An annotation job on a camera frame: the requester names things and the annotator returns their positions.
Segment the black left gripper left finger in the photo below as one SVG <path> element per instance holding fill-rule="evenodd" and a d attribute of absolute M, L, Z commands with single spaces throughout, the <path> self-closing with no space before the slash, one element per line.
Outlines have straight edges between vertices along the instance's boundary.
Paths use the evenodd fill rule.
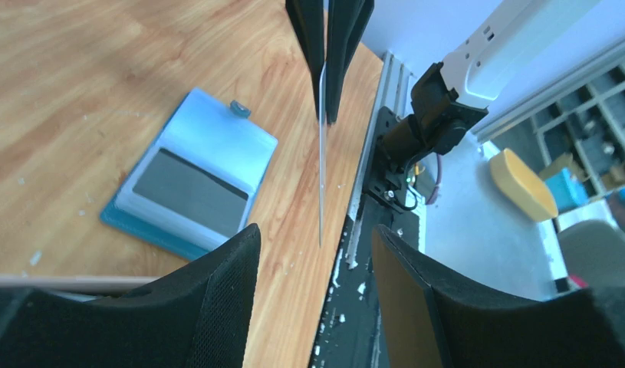
<path fill-rule="evenodd" d="M 0 367 L 240 367 L 260 251 L 251 224 L 119 297 L 0 287 Z"/>

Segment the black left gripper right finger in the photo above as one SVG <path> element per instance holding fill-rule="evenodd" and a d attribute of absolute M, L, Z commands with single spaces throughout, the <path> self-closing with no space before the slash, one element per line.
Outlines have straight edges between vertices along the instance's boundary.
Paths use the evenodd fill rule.
<path fill-rule="evenodd" d="M 625 287 L 533 301 L 480 284 L 372 232 L 392 367 L 625 367 Z"/>

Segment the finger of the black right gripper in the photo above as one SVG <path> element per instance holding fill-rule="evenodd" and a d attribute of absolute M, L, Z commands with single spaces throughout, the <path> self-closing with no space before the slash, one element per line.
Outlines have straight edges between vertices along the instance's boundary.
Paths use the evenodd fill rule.
<path fill-rule="evenodd" d="M 374 0 L 328 2 L 325 108 L 327 123 L 337 122 L 344 78 L 374 10 Z"/>
<path fill-rule="evenodd" d="M 285 10 L 311 75 L 317 118 L 324 120 L 326 112 L 323 2 L 286 0 Z"/>

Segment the thin card edge-on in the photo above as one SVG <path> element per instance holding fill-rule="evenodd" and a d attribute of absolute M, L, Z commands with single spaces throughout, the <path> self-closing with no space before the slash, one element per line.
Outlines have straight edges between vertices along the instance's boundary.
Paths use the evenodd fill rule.
<path fill-rule="evenodd" d="M 324 197 L 326 179 L 326 108 L 325 108 L 325 87 L 326 87 L 326 63 L 323 64 L 318 82 L 318 133 L 319 133 L 319 248 L 324 244 Z"/>

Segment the teal leather card holder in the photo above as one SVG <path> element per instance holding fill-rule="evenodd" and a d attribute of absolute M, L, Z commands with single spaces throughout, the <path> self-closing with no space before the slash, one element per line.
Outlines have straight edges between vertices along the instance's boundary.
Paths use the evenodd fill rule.
<path fill-rule="evenodd" d="M 189 261 L 218 248 L 248 224 L 278 145 L 250 113 L 192 89 L 101 221 Z"/>

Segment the dark grey card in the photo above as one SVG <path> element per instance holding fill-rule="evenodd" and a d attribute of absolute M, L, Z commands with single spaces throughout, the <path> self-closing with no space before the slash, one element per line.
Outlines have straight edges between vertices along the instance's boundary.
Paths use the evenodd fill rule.
<path fill-rule="evenodd" d="M 166 149 L 160 149 L 133 192 L 225 237 L 237 233 L 248 195 Z"/>

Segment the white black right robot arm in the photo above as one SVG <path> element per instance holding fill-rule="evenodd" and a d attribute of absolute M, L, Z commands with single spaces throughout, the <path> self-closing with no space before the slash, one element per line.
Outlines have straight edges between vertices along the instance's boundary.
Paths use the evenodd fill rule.
<path fill-rule="evenodd" d="M 444 155 L 488 113 L 508 82 L 584 17 L 593 1 L 503 1 L 454 51 L 413 86 L 412 113 L 382 136 L 388 165 Z M 319 164 L 338 117 L 344 78 L 374 9 L 372 1 L 288 1 L 306 60 L 319 125 Z"/>

